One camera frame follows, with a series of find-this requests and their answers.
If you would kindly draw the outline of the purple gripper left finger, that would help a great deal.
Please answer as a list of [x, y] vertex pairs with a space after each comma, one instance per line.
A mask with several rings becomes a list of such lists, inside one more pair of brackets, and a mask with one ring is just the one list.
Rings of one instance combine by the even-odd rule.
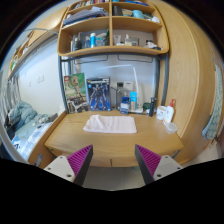
[[82, 186], [92, 160], [93, 146], [89, 145], [69, 156], [58, 156], [45, 171]]

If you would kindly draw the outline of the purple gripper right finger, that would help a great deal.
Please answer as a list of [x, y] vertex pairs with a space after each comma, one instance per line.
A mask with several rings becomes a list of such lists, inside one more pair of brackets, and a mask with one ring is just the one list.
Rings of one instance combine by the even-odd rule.
[[169, 155], [160, 156], [140, 145], [135, 145], [135, 157], [145, 184], [182, 169], [182, 166]]

